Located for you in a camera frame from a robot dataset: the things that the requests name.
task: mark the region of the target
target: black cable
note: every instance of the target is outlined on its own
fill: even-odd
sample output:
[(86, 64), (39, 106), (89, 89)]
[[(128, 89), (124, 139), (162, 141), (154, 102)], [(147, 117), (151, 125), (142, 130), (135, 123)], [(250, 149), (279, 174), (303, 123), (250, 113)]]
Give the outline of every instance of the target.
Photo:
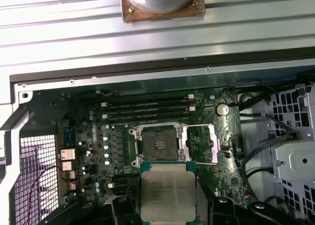
[(262, 113), (251, 113), (251, 114), (247, 114), (247, 113), (240, 113), (241, 117), (254, 117), (254, 118), (261, 118), (261, 117), (266, 117), (271, 119), (272, 121), (274, 121), (276, 124), (278, 124), (280, 127), (282, 127), (283, 129), (285, 129), (286, 133), (292, 133), (294, 132), (294, 130), (292, 130), (290, 127), (288, 127), (286, 124), (282, 123), (281, 121), (279, 121), (278, 119), (274, 118), (273, 116), (269, 115), (269, 114), (262, 114)]
[(270, 203), (272, 200), (274, 200), (274, 199), (276, 199), (276, 200), (281, 201), (282, 203), (284, 203), (284, 204), (286, 205), (286, 207), (287, 207), (287, 210), (288, 210), (289, 214), (290, 214), (292, 217), (295, 217), (295, 213), (294, 213), (293, 209), (291, 208), (291, 206), (290, 206), (284, 199), (282, 199), (282, 198), (279, 197), (279, 196), (272, 195), (272, 196), (270, 196), (270, 197), (268, 197), (268, 198), (265, 199), (265, 203), (268, 203), (268, 204), (269, 204), (269, 203)]
[(242, 164), (241, 164), (241, 176), (244, 180), (244, 182), (246, 183), (252, 197), (255, 199), (255, 200), (258, 200), (256, 194), (254, 193), (250, 183), (248, 182), (248, 178), (247, 178), (247, 174), (246, 174), (246, 164), (253, 158), (255, 157), (256, 155), (258, 155), (261, 151), (271, 147), (271, 146), (274, 146), (274, 145), (277, 145), (277, 144), (280, 144), (282, 142), (285, 142), (285, 141), (288, 141), (292, 138), (291, 134), (286, 134), (286, 135), (283, 135), (283, 136), (280, 136), (278, 138), (275, 138), (273, 140), (270, 140), (270, 141), (267, 141), (266, 143), (262, 144), (262, 145), (259, 145), (257, 146), (254, 150), (252, 150), (245, 158), (244, 160), (242, 161)]
[(258, 173), (258, 172), (269, 172), (270, 174), (274, 174), (274, 169), (272, 167), (261, 167), (247, 174), (247, 178), (250, 178), (251, 176), (253, 176), (255, 173)]
[[(283, 92), (283, 91), (288, 91), (288, 90), (294, 89), (295, 85), (298, 83), (300, 83), (300, 82), (298, 82), (298, 81), (285, 82), (285, 83), (283, 83), (282, 87), (277, 88), (277, 92)], [(254, 96), (253, 98), (241, 103), (239, 105), (239, 110), (242, 111), (244, 109), (251, 108), (253, 105), (257, 104), (258, 102), (262, 101), (263, 99), (268, 98), (269, 96), (273, 95), (274, 93), (276, 93), (276, 92), (268, 90), (268, 91), (265, 91), (265, 92), (263, 92), (257, 96)]]
[(244, 80), (241, 80), (241, 81), (237, 81), (235, 82), (234, 84), (228, 86), (226, 88), (226, 92), (228, 92), (230, 89), (232, 89), (233, 87), (239, 85), (239, 84), (242, 84), (242, 83), (246, 83), (246, 82), (252, 82), (252, 81), (256, 81), (256, 82), (259, 82), (261, 83), (263, 86), (267, 87), (268, 89), (270, 89), (271, 91), (277, 93), (278, 91), (275, 90), (273, 87), (271, 87), (270, 85), (267, 85), (266, 83), (264, 83), (262, 80), (259, 80), (257, 78), (250, 78), (250, 79), (244, 79)]

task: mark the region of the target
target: chip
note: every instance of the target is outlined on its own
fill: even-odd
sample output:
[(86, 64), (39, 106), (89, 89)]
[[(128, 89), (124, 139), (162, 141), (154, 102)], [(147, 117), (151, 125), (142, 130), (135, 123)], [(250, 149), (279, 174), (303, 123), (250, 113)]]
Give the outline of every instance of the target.
[(185, 164), (151, 164), (141, 174), (141, 219), (183, 223), (196, 218), (196, 176)]
[(238, 179), (237, 179), (237, 177), (232, 177), (232, 178), (231, 178), (231, 184), (232, 184), (232, 185), (237, 185), (237, 184), (238, 184)]
[(144, 131), (142, 133), (145, 161), (178, 160), (176, 130)]

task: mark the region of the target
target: cpu socket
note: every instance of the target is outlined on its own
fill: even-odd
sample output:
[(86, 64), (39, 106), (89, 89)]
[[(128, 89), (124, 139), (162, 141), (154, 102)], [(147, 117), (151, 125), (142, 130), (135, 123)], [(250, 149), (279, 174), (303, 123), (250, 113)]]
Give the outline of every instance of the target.
[(179, 122), (138, 125), (129, 129), (135, 139), (136, 160), (131, 165), (140, 167), (142, 161), (190, 161), (187, 147), (188, 128), (208, 127), (213, 141), (212, 163), (218, 163), (220, 143), (213, 124), (186, 125)]

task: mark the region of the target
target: mounting screw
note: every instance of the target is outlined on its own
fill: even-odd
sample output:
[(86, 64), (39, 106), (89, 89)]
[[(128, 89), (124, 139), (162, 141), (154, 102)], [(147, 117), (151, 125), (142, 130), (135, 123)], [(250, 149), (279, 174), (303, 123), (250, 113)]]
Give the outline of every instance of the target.
[(256, 208), (256, 209), (264, 209), (265, 206), (264, 206), (263, 204), (257, 203), (257, 204), (255, 204), (255, 208)]
[(221, 203), (227, 203), (227, 199), (226, 199), (226, 198), (220, 198), (220, 199), (219, 199), (219, 202), (221, 202)]
[(117, 201), (118, 201), (118, 203), (124, 203), (124, 202), (127, 201), (127, 199), (126, 199), (125, 197), (119, 197), (119, 198), (117, 199)]

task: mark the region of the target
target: motherboard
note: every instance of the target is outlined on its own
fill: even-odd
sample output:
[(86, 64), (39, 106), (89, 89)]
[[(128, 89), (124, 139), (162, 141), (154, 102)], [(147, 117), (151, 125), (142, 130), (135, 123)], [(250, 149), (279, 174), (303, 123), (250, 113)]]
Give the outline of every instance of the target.
[(59, 164), (69, 180), (60, 191), (102, 204), (114, 195), (135, 199), (141, 162), (195, 161), (200, 184), (241, 204), (236, 99), (222, 88), (76, 99), (59, 124)]

